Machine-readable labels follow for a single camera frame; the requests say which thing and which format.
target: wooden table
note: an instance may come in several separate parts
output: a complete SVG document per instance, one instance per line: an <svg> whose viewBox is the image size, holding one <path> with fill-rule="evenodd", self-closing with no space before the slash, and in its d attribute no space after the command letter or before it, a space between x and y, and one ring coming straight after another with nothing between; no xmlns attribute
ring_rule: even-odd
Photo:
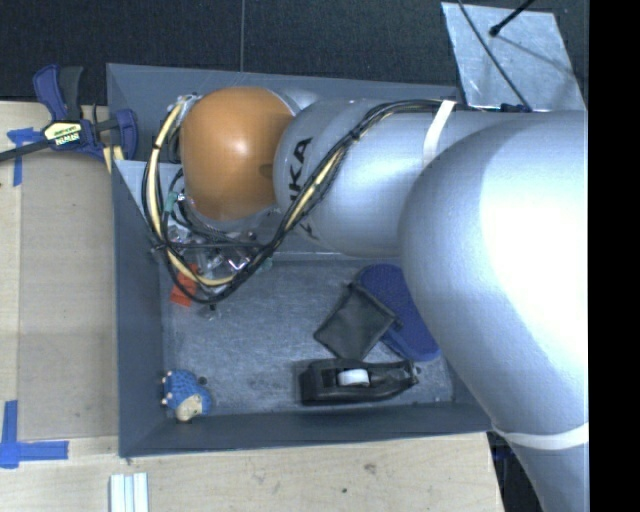
<svg viewBox="0 0 640 512"><path fill-rule="evenodd" d="M100 109L100 114L104 116L105 109ZM27 126L40 128L47 122L48 113L39 104L0 102L0 150L13 147L5 137L7 130ZM42 183L37 181L36 170L41 166L46 166L47 173L56 176L52 183L58 189L51 190L52 185L48 184L48 195L42 193ZM66 244L58 243L60 236L48 241L55 246L53 254L44 249L34 250L31 245L40 243L38 233L46 238L51 236L52 230L60 229L60 225L53 226L60 219L64 222L67 218L75 223L73 229L80 232L77 236L85 236L79 219L85 219L83 222L86 223L100 222L91 217L99 212L86 206L92 201L76 204L72 198L67 198L68 201L60 203L62 206L56 203L60 201L60 190L64 194L66 189L81 186L82 182L78 180L89 176L74 174L78 166L86 166L87 173L93 173L90 190L100 196L96 197L96 204L108 198L106 168L104 175L99 176L96 173L101 164L88 158L47 152L26 157L24 183L20 187L12 186L13 162L0 164L0 262L3 269L0 280L0 406L4 401L20 397L20 410L25 411L29 426L22 425L19 432L46 432L47 429L55 432L58 426L64 430L66 425L76 436L70 440L68 460L22 463L17 470L0 469L0 511L105 511L108 510L110 475L137 472L148 474L150 510L153 512L504 510L487 439L481 433L339 446L120 459L116 432L110 432L115 358L109 359L109 354L114 354L115 348L112 338L105 338L99 329L92 329L96 318L86 318L87 314L107 315L98 323L111 325L108 304L112 286L105 289L103 282L98 283L107 295L96 295L95 292L90 295L106 306L96 308L92 303L88 309L83 309L82 305L87 302L86 290L83 288L80 293L78 281L69 278L67 274L71 270L65 269L63 264L60 272L55 270L56 261L74 258L76 263L82 262L82 265L76 265L78 272L92 275L98 272L100 279L108 280L104 259L98 263L101 267L92 267L96 265L95 254L99 254L96 251L102 248L98 244L83 252L82 244L74 242L74 232L68 233ZM104 187L96 189L96 183L102 183ZM32 199L38 198L39 209L34 211L29 206L25 211L27 202L23 202L23 194L27 193L34 194L28 196ZM71 205L86 211L76 213ZM55 222L51 218L52 211L58 213ZM112 233L103 233L101 240L108 241L109 236ZM28 276L21 275L21 252L31 258L29 262L22 261L23 272L29 272ZM31 293L30 288L24 288L25 283L29 286L42 284L40 293L29 302L42 301L50 307L38 304L38 310L33 311L23 301L21 309L21 283L23 299ZM52 304L56 293L59 300ZM81 311L69 312L69 305ZM61 323L59 313L63 307L68 316ZM38 326L36 334L51 333L52 338L47 338L46 346L29 338L35 324ZM59 348L61 343L66 343L64 351ZM38 366L32 363L43 359L43 354L50 359L38 363L42 365L42 371L36 371L34 368ZM59 370L61 361L72 363L69 371ZM34 389L42 389L43 393L53 389L53 397L73 394L72 405L82 409L83 414L65 417L65 414L71 414L67 409L72 411L73 408L65 405L64 400L60 404L39 405L34 411L33 404L28 403L37 398Z"/></svg>

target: gray bin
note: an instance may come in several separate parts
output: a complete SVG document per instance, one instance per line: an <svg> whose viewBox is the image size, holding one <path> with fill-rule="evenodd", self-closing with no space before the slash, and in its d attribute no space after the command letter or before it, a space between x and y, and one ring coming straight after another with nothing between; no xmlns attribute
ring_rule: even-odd
<svg viewBox="0 0 640 512"><path fill-rule="evenodd" d="M458 97L455 88L251 73L110 65L109 107L133 109L144 160L166 106L180 94L230 85L304 90L317 98ZM292 234L273 267L253 276L213 315L169 302L171 281L127 183L112 174L115 222L119 438L123 457L188 451L364 442L478 432L490 422L439 357L418 363L420 383L381 402L303 406L298 376L333 357L313 331L342 286L375 260L328 253ZM273 224L278 219L270 220ZM367 361L397 360L379 343ZM180 424L160 405L161 378L185 368L207 379L214 407Z"/></svg>

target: blue fabric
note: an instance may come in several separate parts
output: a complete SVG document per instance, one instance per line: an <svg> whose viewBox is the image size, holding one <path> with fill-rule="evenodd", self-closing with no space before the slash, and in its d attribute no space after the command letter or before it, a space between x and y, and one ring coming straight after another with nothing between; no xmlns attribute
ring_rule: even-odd
<svg viewBox="0 0 640 512"><path fill-rule="evenodd" d="M17 426L18 401L5 402L2 442L0 442L0 468L16 469L22 461L68 458L69 441L22 443L17 440Z"/></svg>
<svg viewBox="0 0 640 512"><path fill-rule="evenodd" d="M440 355L438 344L409 294L400 267L388 263L370 265L360 271L356 280L398 316L400 326L392 326L381 338L387 346L413 361L430 361Z"/></svg>

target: blue toy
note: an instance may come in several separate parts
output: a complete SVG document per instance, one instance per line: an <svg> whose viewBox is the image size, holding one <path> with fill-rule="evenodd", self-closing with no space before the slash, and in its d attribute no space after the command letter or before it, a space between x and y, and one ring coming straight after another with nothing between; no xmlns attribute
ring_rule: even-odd
<svg viewBox="0 0 640 512"><path fill-rule="evenodd" d="M209 414L213 404L211 395L203 388L196 376L188 370L171 370L163 377L166 405L175 412L178 421L189 421L195 416Z"/></svg>

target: cable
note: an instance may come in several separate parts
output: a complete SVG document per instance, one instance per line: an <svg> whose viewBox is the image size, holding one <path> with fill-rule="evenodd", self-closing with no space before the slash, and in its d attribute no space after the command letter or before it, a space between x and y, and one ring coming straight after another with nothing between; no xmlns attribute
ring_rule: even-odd
<svg viewBox="0 0 640 512"><path fill-rule="evenodd" d="M286 235L295 229L295 227L302 222L322 201L325 194L330 189L333 180L336 178L340 165L349 148L353 144L356 144L369 129L394 114L434 111L436 107L440 106L442 101L404 100L383 103L370 109L362 120L351 131L344 135L322 158L315 170L307 178L300 194L289 205L273 238L265 245L239 242L224 235L223 233L196 232L197 228L193 226L188 216L185 216L185 212L180 202L178 202L178 209L180 210L183 219L186 221L183 225L192 230L195 234L203 235L206 242L203 244L179 243L173 242L169 239L169 218L177 219L177 217L175 216L174 211L175 203L172 205L170 211L168 211L166 205L162 204L162 194L159 191L159 155L161 148L167 139L169 130L173 126L173 123L182 109L183 103L183 101L179 101L169 112L153 144L151 156L145 166L143 174L143 212L152 232L158 240L158 247L164 250L166 264L169 267L169 275L172 277L180 291L196 302L214 305L227 298L235 292L240 285L247 281L247 279L249 279L249 277L251 277L261 267L261 265L274 254L277 248L284 241ZM171 181L169 186L169 195L175 192L174 188L181 177L182 170L176 173ZM253 249L253 254L246 265L236 270L235 273L216 279L206 278L199 273L193 272L183 255L183 253L188 250L219 250L225 247L248 247ZM198 289L204 297L194 295L187 290L178 280L178 271L194 281L198 285Z"/></svg>
<svg viewBox="0 0 640 512"><path fill-rule="evenodd" d="M464 7L464 4L462 3L462 0L458 0L458 5L460 6L460 9L462 10L462 14L464 15L464 17L467 20L467 23L469 24L469 26L471 27L471 30L473 30L473 33L476 35L476 37L478 38L478 41L480 41L480 44L482 45L482 47L484 48L484 51L487 52L487 55L489 56L489 58L493 61L493 64L496 66L496 69L500 72L500 74L502 75L502 78L505 79L505 81L507 82L507 84L509 85L509 87L511 87L511 90L515 93L515 95L518 97L518 99L522 102L522 104L531 112L533 111L533 109L531 108L531 105L529 105L529 103L527 102L527 100L524 98L524 96L522 96L522 94L520 93L520 91L518 90L518 88L515 86L515 84L511 81L511 79L507 76L507 74L505 73L504 69L502 69L502 66L500 66L500 64L498 63L498 60L495 58L495 56L493 55L493 52L489 49L489 47L487 46L487 43L484 42L484 39L482 39L482 36L480 35L480 32L478 32L478 29L476 28L475 24L473 23L473 21L471 20L471 17L469 16L469 13L467 12L467 10Z"/></svg>

